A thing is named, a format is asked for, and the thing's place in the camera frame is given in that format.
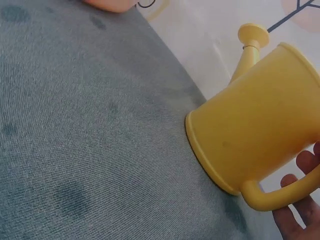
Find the yellow watering can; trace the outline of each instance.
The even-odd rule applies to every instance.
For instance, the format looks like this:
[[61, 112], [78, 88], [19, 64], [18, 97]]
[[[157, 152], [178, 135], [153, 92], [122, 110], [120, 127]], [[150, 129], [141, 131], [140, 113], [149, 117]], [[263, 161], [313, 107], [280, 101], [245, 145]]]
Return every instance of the yellow watering can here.
[[185, 119], [190, 145], [210, 178], [242, 194], [257, 211], [297, 202], [320, 186], [320, 165], [282, 189], [264, 193], [259, 182], [320, 139], [320, 76], [293, 46], [269, 43], [265, 28], [238, 32], [243, 54], [227, 88]]

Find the wet spot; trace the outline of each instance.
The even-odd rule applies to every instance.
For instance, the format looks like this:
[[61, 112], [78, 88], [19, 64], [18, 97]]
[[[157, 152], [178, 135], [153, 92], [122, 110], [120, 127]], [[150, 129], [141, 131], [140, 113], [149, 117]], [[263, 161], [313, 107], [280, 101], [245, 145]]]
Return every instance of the wet spot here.
[[108, 110], [111, 114], [116, 115], [119, 113], [119, 106], [115, 104], [114, 102], [110, 102], [108, 104]]
[[9, 123], [9, 124], [5, 124], [2, 127], [1, 132], [6, 136], [12, 136], [12, 135], [17, 134], [18, 130], [17, 130], [17, 126], [16, 125], [14, 125], [12, 123]]
[[12, 23], [25, 23], [30, 20], [29, 13], [20, 6], [6, 5], [0, 10], [2, 20]]
[[60, 185], [55, 193], [57, 207], [64, 217], [82, 218], [89, 211], [85, 189], [76, 181]]
[[223, 210], [237, 230], [243, 234], [248, 232], [245, 216], [233, 196], [225, 195], [223, 198]]
[[55, 12], [51, 7], [48, 7], [48, 6], [45, 8], [45, 10], [47, 13], [50, 13], [50, 14]]
[[90, 16], [90, 21], [100, 30], [106, 30], [106, 25], [97, 17]]
[[28, 233], [22, 235], [22, 240], [31, 240], [31, 236]]

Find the toy watering can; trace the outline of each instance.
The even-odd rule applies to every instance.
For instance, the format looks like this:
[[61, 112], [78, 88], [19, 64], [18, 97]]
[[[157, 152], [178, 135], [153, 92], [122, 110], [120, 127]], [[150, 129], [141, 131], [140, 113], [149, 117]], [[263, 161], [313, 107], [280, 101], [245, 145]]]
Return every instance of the toy watering can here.
[[293, 46], [280, 43], [259, 61], [267, 30], [245, 24], [243, 54], [227, 88], [190, 112], [190, 145], [210, 178], [242, 194], [257, 211], [295, 203], [320, 186], [320, 165], [304, 178], [265, 193], [259, 182], [320, 139], [320, 76]]

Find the black line pattern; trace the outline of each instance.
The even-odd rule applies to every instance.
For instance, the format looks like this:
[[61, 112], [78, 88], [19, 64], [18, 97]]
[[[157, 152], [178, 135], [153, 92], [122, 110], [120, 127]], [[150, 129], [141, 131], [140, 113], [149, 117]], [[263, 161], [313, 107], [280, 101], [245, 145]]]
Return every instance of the black line pattern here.
[[296, 1], [296, 10], [294, 10], [293, 12], [291, 12], [290, 14], [288, 14], [287, 16], [285, 16], [284, 18], [282, 18], [280, 21], [278, 21], [276, 24], [272, 25], [271, 27], [268, 28], [268, 32], [271, 33], [273, 30], [275, 30], [276, 28], [278, 28], [279, 26], [281, 26], [282, 24], [284, 24], [286, 21], [288, 21], [290, 18], [292, 18], [294, 15], [296, 15], [297, 13], [301, 12], [303, 9], [305, 9], [306, 7], [312, 7], [312, 8], [318, 8], [320, 9], [319, 5], [315, 5], [312, 4], [315, 0], [309, 0], [308, 2], [306, 2], [305, 4], [303, 4], [302, 6], [300, 6], [300, 0]]

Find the fabric texture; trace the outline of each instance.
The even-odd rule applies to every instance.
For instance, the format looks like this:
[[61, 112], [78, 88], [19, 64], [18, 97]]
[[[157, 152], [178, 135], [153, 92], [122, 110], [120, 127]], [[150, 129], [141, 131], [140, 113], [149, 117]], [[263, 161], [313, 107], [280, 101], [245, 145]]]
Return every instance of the fabric texture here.
[[135, 9], [2, 0], [0, 43], [1, 240], [270, 231], [270, 213], [221, 191], [198, 163], [184, 120], [205, 100]]

